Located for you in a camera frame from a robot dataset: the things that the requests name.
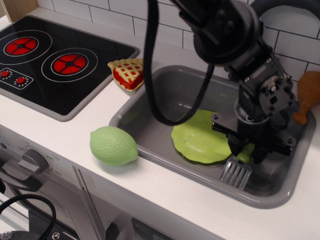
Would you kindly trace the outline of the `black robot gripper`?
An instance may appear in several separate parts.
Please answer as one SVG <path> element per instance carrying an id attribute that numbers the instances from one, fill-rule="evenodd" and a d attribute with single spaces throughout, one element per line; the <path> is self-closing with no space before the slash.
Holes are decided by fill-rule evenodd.
<path id="1" fill-rule="evenodd" d="M 273 128 L 269 118 L 253 122 L 238 118 L 233 112 L 222 112 L 213 113 L 211 120 L 214 130 L 226 134 L 234 156 L 237 156 L 247 144 L 255 145 L 252 155 L 254 164 L 261 164 L 271 152 L 289 156 L 297 144 L 295 137 L 288 132 Z"/>

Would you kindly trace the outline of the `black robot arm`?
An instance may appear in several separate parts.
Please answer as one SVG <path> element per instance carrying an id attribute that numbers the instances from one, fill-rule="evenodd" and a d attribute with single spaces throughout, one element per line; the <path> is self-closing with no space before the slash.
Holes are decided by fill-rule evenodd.
<path id="1" fill-rule="evenodd" d="M 283 116 L 289 123 L 293 82 L 263 40 L 254 9 L 238 0 L 176 0 L 174 5 L 193 31 L 199 57 L 225 68 L 239 84 L 233 111 L 213 114 L 213 129 L 226 134 L 234 155 L 254 144 L 257 163 L 271 152 L 290 155 L 296 139 L 273 119 Z"/>

